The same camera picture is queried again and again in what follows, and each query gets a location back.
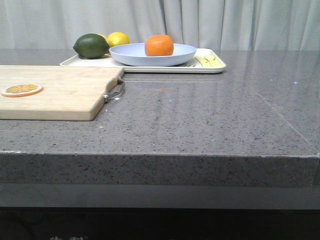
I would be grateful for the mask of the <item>cream rectangular tray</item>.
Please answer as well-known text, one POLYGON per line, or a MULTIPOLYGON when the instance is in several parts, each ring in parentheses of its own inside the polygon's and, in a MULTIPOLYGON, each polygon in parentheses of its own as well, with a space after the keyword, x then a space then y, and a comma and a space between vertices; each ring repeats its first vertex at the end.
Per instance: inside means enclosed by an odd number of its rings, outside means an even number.
POLYGON ((78 55, 74 55, 60 63, 61 66, 76 67, 121 67, 126 73, 195 73, 195 74, 215 74, 223 72, 227 65, 218 57, 211 49, 198 48, 195 56, 204 57, 206 55, 214 55, 216 60, 223 64, 222 67, 202 67, 195 59, 191 59, 186 63, 176 66, 129 66, 114 60, 111 55, 107 54, 103 58, 98 59, 82 59, 78 55))

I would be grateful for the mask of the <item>light blue plate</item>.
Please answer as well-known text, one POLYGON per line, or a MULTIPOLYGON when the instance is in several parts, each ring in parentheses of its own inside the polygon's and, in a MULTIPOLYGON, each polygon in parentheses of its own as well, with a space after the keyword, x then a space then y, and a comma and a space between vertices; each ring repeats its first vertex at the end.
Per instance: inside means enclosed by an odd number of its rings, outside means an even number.
POLYGON ((191 45, 175 43, 172 55, 148 56, 144 43, 130 43, 111 47, 109 52, 116 61, 136 67, 170 67, 193 59, 197 49, 191 45))

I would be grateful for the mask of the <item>yellow lemon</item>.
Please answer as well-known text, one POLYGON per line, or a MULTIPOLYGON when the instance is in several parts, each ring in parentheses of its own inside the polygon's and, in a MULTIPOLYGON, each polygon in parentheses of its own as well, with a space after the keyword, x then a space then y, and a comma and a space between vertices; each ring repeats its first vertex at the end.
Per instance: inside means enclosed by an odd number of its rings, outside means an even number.
POLYGON ((110 48, 130 43, 130 38, 123 32, 112 32, 107 37, 107 43, 110 48))
POLYGON ((104 34, 98 34, 99 36, 101 36, 101 37, 103 37, 106 41, 107 41, 107 39, 108 39, 108 36, 106 36, 106 35, 104 35, 104 34))

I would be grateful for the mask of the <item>orange slice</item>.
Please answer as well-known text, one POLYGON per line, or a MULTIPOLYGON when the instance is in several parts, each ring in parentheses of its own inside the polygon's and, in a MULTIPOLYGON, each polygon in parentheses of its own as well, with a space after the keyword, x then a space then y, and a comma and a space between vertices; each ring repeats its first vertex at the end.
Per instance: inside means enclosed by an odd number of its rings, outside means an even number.
POLYGON ((37 83, 24 83, 6 87, 0 94, 3 97, 18 98, 40 93, 43 89, 43 86, 37 83))

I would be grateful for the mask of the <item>white curtain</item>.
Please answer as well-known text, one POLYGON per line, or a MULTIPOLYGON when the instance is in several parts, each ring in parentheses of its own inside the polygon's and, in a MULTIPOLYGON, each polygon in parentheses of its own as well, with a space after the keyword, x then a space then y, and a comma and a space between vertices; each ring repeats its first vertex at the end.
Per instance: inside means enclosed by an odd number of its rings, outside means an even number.
POLYGON ((86 33, 157 34, 223 51, 318 51, 317 0, 3 0, 3 49, 71 49, 86 33))

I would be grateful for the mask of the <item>wooden cutting board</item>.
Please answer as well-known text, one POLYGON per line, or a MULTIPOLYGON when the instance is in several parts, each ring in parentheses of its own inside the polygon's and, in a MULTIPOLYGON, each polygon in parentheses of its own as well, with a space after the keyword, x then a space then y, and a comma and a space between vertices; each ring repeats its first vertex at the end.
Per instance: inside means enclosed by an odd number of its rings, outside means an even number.
POLYGON ((39 84, 42 91, 22 97, 0 97, 2 120, 92 121, 104 105, 104 94, 124 75, 122 67, 1 65, 0 88, 39 84))

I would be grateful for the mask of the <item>yellow-green slices on tray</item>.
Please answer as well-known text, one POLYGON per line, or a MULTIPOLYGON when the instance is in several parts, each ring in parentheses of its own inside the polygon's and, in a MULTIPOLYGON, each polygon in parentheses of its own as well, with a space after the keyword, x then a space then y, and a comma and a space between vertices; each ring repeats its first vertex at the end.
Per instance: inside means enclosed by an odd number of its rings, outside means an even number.
POLYGON ((218 68, 218 67, 223 67, 224 66, 222 63, 217 61, 215 55, 205 55, 204 57, 195 56, 194 58, 204 68, 209 68, 209 67, 218 68))

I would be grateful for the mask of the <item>green lime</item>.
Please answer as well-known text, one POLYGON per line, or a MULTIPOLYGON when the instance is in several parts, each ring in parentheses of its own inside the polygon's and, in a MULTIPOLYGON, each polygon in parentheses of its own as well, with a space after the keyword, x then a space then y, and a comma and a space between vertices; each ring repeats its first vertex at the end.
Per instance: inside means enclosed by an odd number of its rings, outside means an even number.
POLYGON ((75 52, 87 59, 97 59, 110 52, 107 41, 97 33, 80 36, 73 45, 75 52))

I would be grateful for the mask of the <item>orange fruit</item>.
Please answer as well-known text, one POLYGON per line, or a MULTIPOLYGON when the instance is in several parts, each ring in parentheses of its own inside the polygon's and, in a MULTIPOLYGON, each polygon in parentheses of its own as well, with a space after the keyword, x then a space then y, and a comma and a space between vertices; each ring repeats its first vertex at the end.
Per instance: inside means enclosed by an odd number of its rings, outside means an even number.
POLYGON ((166 34, 152 35, 144 42, 144 52, 149 57, 171 56, 174 52, 174 42, 166 34))

